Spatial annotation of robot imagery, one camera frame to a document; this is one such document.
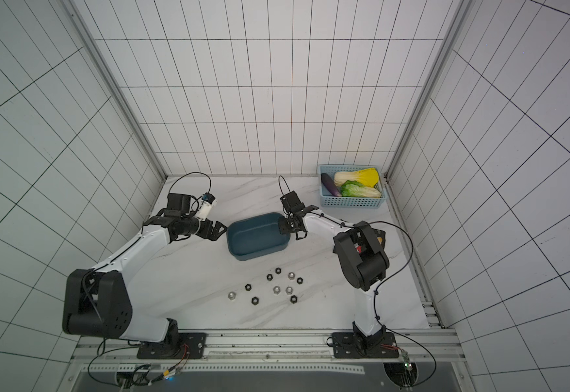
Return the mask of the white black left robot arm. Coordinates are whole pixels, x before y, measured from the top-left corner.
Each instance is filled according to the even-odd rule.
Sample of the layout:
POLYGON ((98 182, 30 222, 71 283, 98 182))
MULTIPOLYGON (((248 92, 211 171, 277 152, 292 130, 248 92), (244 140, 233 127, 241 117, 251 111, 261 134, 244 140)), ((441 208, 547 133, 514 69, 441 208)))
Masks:
POLYGON ((66 281, 63 332, 126 341, 161 343, 172 335, 172 321, 134 310, 128 284, 162 249, 193 236, 218 240, 221 222, 162 209, 141 231, 104 261, 77 269, 66 281))

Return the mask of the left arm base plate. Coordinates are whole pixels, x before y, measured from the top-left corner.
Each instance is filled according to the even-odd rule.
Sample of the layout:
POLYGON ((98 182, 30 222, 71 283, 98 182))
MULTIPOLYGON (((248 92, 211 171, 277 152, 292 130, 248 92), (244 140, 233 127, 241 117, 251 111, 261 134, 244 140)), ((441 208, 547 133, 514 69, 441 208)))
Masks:
POLYGON ((144 342, 136 358, 142 360, 201 359, 206 346, 206 333, 177 333, 159 343, 144 342))

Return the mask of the dark teal storage box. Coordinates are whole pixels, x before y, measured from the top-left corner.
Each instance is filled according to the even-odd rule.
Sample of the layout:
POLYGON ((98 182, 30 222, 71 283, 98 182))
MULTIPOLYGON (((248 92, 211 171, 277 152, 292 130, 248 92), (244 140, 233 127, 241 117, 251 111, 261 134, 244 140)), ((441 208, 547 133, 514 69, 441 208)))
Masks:
POLYGON ((238 261, 249 261, 286 249, 291 235, 280 233, 280 218, 282 214, 270 212, 232 223, 226 233, 229 253, 238 261))

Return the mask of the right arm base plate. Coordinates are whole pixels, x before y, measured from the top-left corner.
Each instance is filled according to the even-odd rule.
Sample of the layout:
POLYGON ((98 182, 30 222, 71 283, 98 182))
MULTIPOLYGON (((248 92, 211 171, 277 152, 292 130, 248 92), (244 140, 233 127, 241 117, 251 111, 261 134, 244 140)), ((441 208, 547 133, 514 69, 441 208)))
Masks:
POLYGON ((397 359, 400 356, 394 334, 383 331, 373 336, 332 333, 327 345, 336 359, 397 359))

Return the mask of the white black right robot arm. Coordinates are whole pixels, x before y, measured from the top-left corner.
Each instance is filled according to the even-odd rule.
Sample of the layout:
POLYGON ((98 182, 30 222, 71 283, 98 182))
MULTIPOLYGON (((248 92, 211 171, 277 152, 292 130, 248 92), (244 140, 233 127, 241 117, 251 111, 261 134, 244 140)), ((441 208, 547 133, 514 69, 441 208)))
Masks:
POLYGON ((281 233, 311 233, 333 244, 342 274, 354 290, 353 331, 365 338, 380 334, 374 298, 390 267, 384 231, 373 229, 365 221, 339 221, 315 206, 284 207, 283 212, 278 221, 281 233))

